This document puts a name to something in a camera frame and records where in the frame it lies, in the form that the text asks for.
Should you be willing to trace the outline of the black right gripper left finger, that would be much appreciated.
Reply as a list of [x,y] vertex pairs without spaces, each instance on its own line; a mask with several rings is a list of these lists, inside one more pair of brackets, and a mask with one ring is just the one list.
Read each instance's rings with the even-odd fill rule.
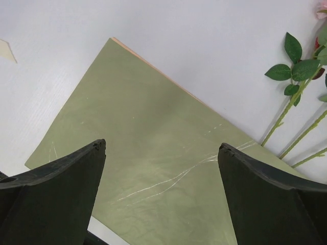
[[106,142],[15,176],[1,174],[1,244],[103,244],[88,231]]

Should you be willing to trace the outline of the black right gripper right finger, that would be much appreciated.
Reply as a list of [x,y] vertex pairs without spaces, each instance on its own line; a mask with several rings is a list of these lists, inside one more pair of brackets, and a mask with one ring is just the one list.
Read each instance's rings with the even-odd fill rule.
[[229,144],[219,170],[238,244],[326,244],[326,185],[258,161]]

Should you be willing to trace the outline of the green wrapping paper sheet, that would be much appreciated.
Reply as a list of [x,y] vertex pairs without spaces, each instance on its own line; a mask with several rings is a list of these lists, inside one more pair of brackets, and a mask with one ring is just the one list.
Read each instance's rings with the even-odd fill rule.
[[97,139],[106,162],[93,217],[129,244],[236,244],[222,143],[295,175],[242,130],[109,39],[26,161],[36,168]]

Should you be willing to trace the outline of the cream ribbon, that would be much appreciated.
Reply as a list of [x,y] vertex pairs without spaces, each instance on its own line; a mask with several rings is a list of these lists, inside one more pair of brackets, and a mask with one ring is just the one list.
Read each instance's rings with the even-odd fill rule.
[[6,58],[14,63],[17,63],[13,52],[10,48],[10,44],[2,39],[0,39],[0,56]]

